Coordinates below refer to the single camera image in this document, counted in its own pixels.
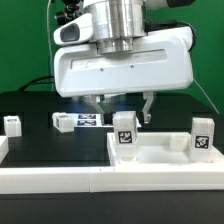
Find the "black tabletop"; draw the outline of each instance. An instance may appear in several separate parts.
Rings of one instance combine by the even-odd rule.
[[[141,94],[108,105],[112,112],[140,111]],[[9,92],[0,95],[3,117],[18,115],[22,137],[9,140],[1,168],[110,166],[106,134],[111,128],[76,128],[62,134],[52,125],[54,112],[96,113],[94,108],[55,92]],[[214,146],[224,152],[224,118],[184,94],[157,94],[152,119],[139,129],[190,132],[193,117],[213,118]],[[223,191],[164,191],[0,195],[0,223],[223,223]]]

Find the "green wall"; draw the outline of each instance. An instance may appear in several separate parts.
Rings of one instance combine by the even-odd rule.
[[[0,2],[0,92],[17,90],[34,78],[50,74],[46,33],[47,3],[48,0]],[[52,31],[57,27],[54,14],[61,9],[61,1],[56,0],[56,4],[51,7]],[[194,26],[197,31],[197,45],[191,53],[194,77],[222,114],[224,114],[223,12],[223,0],[196,0],[190,7],[148,11],[148,16],[156,21],[175,18]],[[181,92],[189,93],[208,104],[194,84]]]

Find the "white platform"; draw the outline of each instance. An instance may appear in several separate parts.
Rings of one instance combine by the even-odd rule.
[[[212,162],[191,162],[189,152],[169,151],[171,134],[156,145],[153,133],[139,133],[138,163],[119,163],[111,133],[111,167],[2,168],[0,194],[224,189],[224,156],[213,148]]]

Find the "white block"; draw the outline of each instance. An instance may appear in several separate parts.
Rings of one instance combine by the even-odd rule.
[[[135,144],[137,139],[135,111],[117,112],[113,118],[113,126],[118,145]]]
[[[191,131],[191,160],[211,162],[215,123],[209,118],[193,118]]]
[[[54,113],[52,115],[53,125],[60,132],[73,132],[74,131],[74,119],[69,117],[66,113]]]
[[[8,137],[22,136],[21,122],[18,116],[4,117],[4,128]]]
[[[3,161],[9,151],[8,138],[0,136],[0,163]]]

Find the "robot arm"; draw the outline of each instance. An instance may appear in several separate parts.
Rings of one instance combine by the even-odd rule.
[[[145,11],[146,6],[156,9],[191,3],[85,0],[86,13],[54,33],[55,42],[65,46],[54,60],[58,93],[77,97],[187,88],[193,82],[188,52],[192,30],[182,27],[148,33]]]

